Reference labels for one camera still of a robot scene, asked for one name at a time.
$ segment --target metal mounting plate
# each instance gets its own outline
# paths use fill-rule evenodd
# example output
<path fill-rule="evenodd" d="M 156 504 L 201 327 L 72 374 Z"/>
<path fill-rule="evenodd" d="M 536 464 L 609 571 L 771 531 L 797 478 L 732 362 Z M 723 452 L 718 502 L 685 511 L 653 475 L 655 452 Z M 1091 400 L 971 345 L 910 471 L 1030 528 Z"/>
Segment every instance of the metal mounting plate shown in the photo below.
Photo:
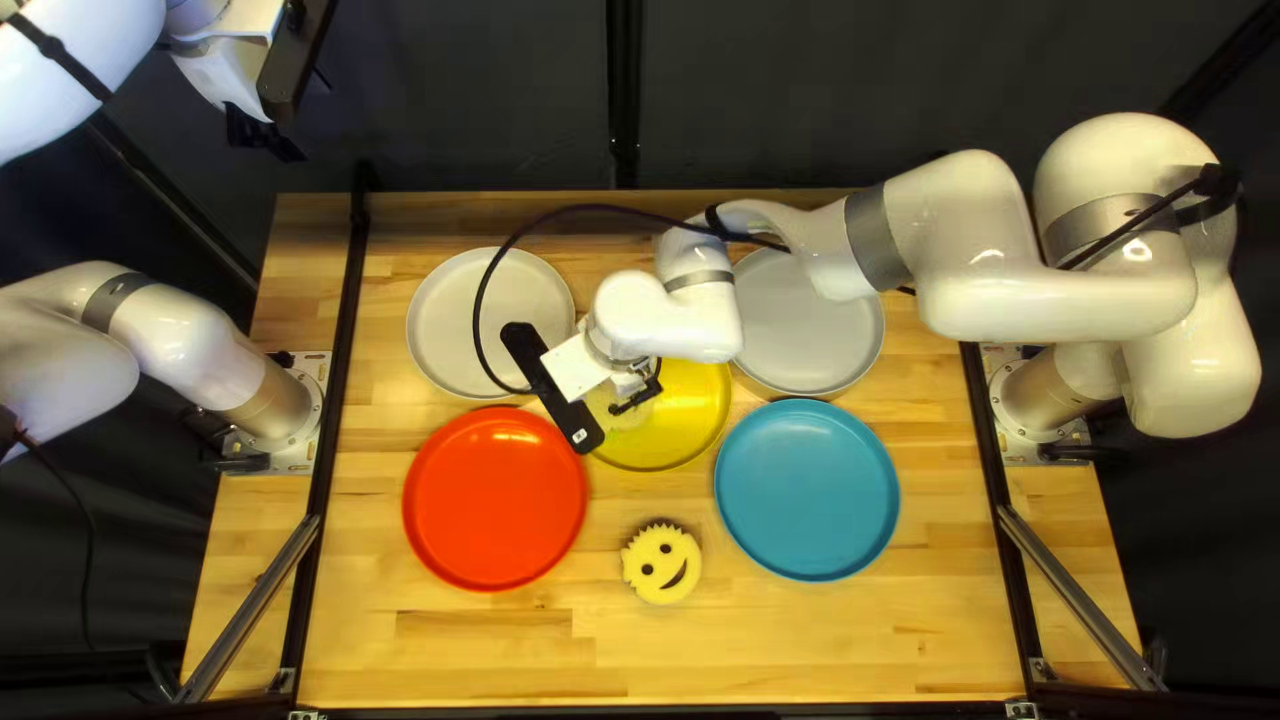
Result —
<path fill-rule="evenodd" d="M 293 366 L 285 372 L 298 379 L 311 395 L 311 413 L 306 423 L 292 437 L 275 441 L 257 438 L 237 430 L 223 441 L 223 457 L 233 460 L 250 455 L 268 454 L 271 465 L 264 470 L 228 470 L 228 475 L 310 475 L 315 465 L 316 442 L 320 436 L 320 411 L 329 387 L 330 352 L 289 351 Z"/>
<path fill-rule="evenodd" d="M 1006 365 L 1018 365 L 1024 361 L 1021 343 L 983 343 L 982 368 L 987 378 L 995 384 L 1000 379 L 1000 373 Z M 1044 460 L 1039 455 L 1039 441 L 1019 436 L 1005 427 L 1000 420 L 1000 413 L 992 413 L 996 418 L 996 441 L 1000 445 L 1000 456 L 1005 466 L 1024 465 L 1088 465 L 1088 460 Z M 1083 418 L 1076 418 L 1061 428 L 1061 439 L 1056 445 L 1074 446 L 1089 445 L 1089 425 Z"/>

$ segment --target yellow sponge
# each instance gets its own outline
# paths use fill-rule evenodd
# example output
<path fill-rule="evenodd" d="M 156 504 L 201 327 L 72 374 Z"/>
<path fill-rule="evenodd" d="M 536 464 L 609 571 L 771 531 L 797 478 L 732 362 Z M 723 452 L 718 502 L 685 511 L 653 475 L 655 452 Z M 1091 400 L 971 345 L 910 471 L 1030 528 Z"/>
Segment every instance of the yellow sponge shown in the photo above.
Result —
<path fill-rule="evenodd" d="M 649 525 L 622 548 L 622 579 L 650 605 L 685 600 L 701 577 L 698 541 L 675 525 Z"/>

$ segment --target black cable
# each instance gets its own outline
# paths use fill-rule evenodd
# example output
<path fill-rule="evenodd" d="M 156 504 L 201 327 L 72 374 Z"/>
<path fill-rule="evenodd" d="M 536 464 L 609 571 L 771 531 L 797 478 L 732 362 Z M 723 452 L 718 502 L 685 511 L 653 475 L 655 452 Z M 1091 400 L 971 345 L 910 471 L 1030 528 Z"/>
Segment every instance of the black cable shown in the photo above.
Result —
<path fill-rule="evenodd" d="M 72 486 L 72 483 L 67 479 L 65 475 L 63 475 L 61 470 L 58 469 L 58 465 L 54 464 L 52 459 L 45 454 L 45 450 L 40 447 L 40 443 L 31 439 L 31 436 L 28 436 L 24 430 L 17 430 L 15 434 L 18 437 L 18 442 L 24 445 L 27 450 L 31 452 L 31 455 L 35 456 L 36 460 L 40 460 L 40 462 L 45 465 L 45 469 L 47 469 L 49 473 L 52 474 L 54 478 L 58 480 L 58 483 L 63 486 L 67 493 L 72 496 L 72 500 L 76 502 L 76 507 L 78 507 L 81 515 L 84 516 L 84 527 L 88 532 L 86 533 L 86 539 L 84 539 L 84 573 L 81 575 L 81 597 L 79 597 L 81 638 L 84 641 L 84 644 L 88 647 L 90 652 L 99 652 L 97 646 L 93 644 L 93 639 L 90 637 L 88 632 L 88 588 L 93 579 L 93 555 L 95 555 L 95 547 L 97 544 L 97 521 L 93 520 L 93 514 L 90 512 L 88 506 L 84 505 L 84 498 L 81 497 L 76 487 Z M 150 705 L 150 701 L 140 696 L 137 692 L 134 692 L 133 688 L 129 688 L 127 685 L 119 685 L 119 688 L 129 693 L 133 697 L 133 700 L 143 705 Z"/>
<path fill-rule="evenodd" d="M 1116 241 L 1123 238 L 1125 234 L 1132 232 L 1142 223 L 1149 220 L 1156 213 L 1160 213 L 1165 208 L 1172 205 L 1174 201 L 1187 195 L 1188 192 L 1196 191 L 1198 195 L 1204 195 L 1208 196 L 1210 199 L 1231 196 L 1235 193 L 1236 188 L 1239 187 L 1239 183 L 1240 183 L 1239 172 L 1224 168 L 1217 163 L 1206 163 L 1201 168 L 1199 174 L 1196 176 L 1196 179 L 1183 184 L 1178 190 L 1152 202 L 1146 209 L 1143 209 L 1143 211 L 1130 218 L 1119 228 L 1111 231 L 1105 237 L 1093 241 L 1093 245 L 1089 245 L 1078 255 L 1073 255 L 1071 258 L 1059 263 L 1057 269 L 1071 270 L 1074 268 L 1080 266 L 1083 263 L 1085 263 L 1094 255 L 1108 251 L 1111 246 L 1116 243 Z"/>
<path fill-rule="evenodd" d="M 714 217 L 716 211 L 714 208 L 716 208 L 714 205 L 712 208 L 708 208 L 708 217 Z M 497 252 L 494 252 L 493 259 L 489 260 L 489 266 L 485 268 L 484 270 L 484 275 L 480 277 L 480 286 L 476 287 L 476 301 L 471 307 L 471 341 L 475 343 L 476 357 L 480 360 L 480 368 L 484 370 L 484 374 L 489 375 L 489 379 L 493 380 L 495 386 L 500 387 L 506 392 L 509 392 L 511 395 L 532 395 L 532 389 L 531 388 L 517 389 L 502 382 L 498 374 L 493 372 L 493 368 L 489 366 L 489 360 L 484 356 L 484 347 L 480 345 L 480 306 L 484 302 L 485 290 L 489 288 L 489 279 L 493 277 L 493 272 L 498 268 L 498 263 L 502 261 L 502 259 L 507 255 L 507 251 L 515 247 L 515 245 L 520 242 L 522 237 L 525 237 L 526 234 L 529 234 L 530 232 L 532 232 L 534 229 L 536 229 L 539 225 L 541 225 L 548 220 L 563 215 L 571 215 L 575 213 L 616 213 L 620 215 L 631 215 L 632 218 L 644 218 L 646 220 L 663 223 L 673 228 L 681 228 L 690 232 L 709 234 L 719 238 L 723 242 L 745 242 L 750 245 L 759 245 L 760 247 L 771 247 L 780 252 L 791 252 L 791 250 L 785 245 L 763 240 L 750 233 L 733 232 L 723 228 L 723 225 L 721 229 L 712 229 L 709 227 L 695 225 L 692 223 L 676 220 L 673 218 L 667 218 L 663 215 L 658 215 L 655 213 L 646 213 L 644 210 L 636 210 L 635 208 L 625 208 L 622 205 L 609 205 L 607 202 L 580 202 L 576 205 L 566 205 L 563 208 L 557 208 L 556 210 L 544 213 L 534 218 L 532 220 L 525 223 L 518 229 L 516 229 L 516 232 L 511 233 L 511 236 L 507 237 L 507 241 L 502 243 L 502 246 L 498 249 Z"/>

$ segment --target metal bracket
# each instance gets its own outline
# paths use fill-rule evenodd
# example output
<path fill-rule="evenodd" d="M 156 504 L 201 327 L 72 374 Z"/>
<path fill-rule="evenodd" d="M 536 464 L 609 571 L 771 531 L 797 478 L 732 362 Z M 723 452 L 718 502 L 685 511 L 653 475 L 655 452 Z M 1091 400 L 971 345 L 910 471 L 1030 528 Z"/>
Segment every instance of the metal bracket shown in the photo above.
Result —
<path fill-rule="evenodd" d="M 1004 380 L 1005 373 L 1000 373 L 998 370 L 1014 368 L 1023 361 L 1023 346 L 1019 343 L 983 343 L 982 366 L 991 383 L 988 395 L 991 395 L 991 392 L 998 392 L 1000 382 Z M 1000 413 L 996 411 L 998 401 L 995 400 L 995 396 L 992 396 L 992 401 L 997 402 L 997 405 L 992 406 L 992 413 L 996 421 L 996 439 L 1000 445 L 1001 460 L 1004 460 L 1006 468 L 1019 465 L 1089 464 L 1088 460 L 1047 460 L 1039 455 L 1041 442 L 1056 442 L 1062 447 L 1089 445 L 1089 425 L 1083 418 L 1071 420 L 1056 432 L 1050 433 L 1047 437 L 1033 438 L 1027 437 L 1027 432 L 1020 428 L 1005 427 L 1005 423 L 1000 419 Z"/>
<path fill-rule="evenodd" d="M 315 464 L 320 436 L 320 414 L 328 395 L 329 365 L 333 354 L 328 350 L 285 351 L 291 359 L 287 370 L 296 377 L 311 397 L 311 413 L 298 430 L 288 438 L 261 441 L 243 430 L 228 434 L 223 439 L 224 468 L 234 466 L 237 461 L 260 460 L 255 465 L 247 462 L 236 469 L 225 470 L 229 475 L 310 475 Z"/>
<path fill-rule="evenodd" d="M 1057 679 L 1057 673 L 1053 673 L 1053 669 L 1043 657 L 1028 657 L 1027 667 L 1037 683 L 1051 683 Z"/>
<path fill-rule="evenodd" d="M 1010 720 L 1039 720 L 1039 707 L 1029 700 L 1010 700 L 1005 702 L 1005 717 Z"/>
<path fill-rule="evenodd" d="M 275 671 L 275 676 L 271 678 L 271 684 L 266 685 L 266 692 L 270 694 L 292 694 L 293 682 L 297 675 L 297 667 L 280 667 Z"/>

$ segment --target wooden table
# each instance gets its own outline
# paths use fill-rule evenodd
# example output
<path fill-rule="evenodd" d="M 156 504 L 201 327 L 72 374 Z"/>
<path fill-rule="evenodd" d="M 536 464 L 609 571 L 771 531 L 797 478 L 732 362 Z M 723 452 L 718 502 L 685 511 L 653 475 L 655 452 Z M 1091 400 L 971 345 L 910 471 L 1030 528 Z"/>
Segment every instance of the wooden table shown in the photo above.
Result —
<path fill-rule="evenodd" d="M 685 218 L 735 197 L 814 208 L 847 191 L 380 193 L 365 263 L 328 527 L 298 701 L 316 707 L 460 707 L 1000 700 L 1023 691 L 957 345 L 915 300 L 884 293 L 879 361 L 835 404 L 884 441 L 902 486 L 897 532 L 865 571 L 829 584 L 783 580 L 724 532 L 710 493 L 714 451 L 658 474 L 588 457 L 593 500 L 570 555 L 517 591 L 454 589 L 413 557 L 401 484 L 436 428 L 477 407 L 413 366 L 404 313 L 440 261 L 548 209 L 608 201 Z M 346 195 L 282 195 L 252 337 L 265 350 L 332 345 L 348 237 Z M 566 278 L 580 313 L 595 286 L 649 268 L 643 232 L 522 242 Z M 735 259 L 744 251 L 735 249 Z M 762 405 L 735 382 L 731 421 Z M 536 400 L 521 405 L 543 414 Z M 1010 469 L 1015 506 L 1135 642 L 1092 468 Z M 187 643 L 189 673 L 301 519 L 307 480 L 224 478 Z M 704 547 L 682 605 L 650 607 L 620 579 L 617 550 L 654 516 Z M 1066 679 L 1121 684 L 1029 568 L 1044 655 Z M 255 694 L 279 664 L 282 592 L 218 688 Z"/>

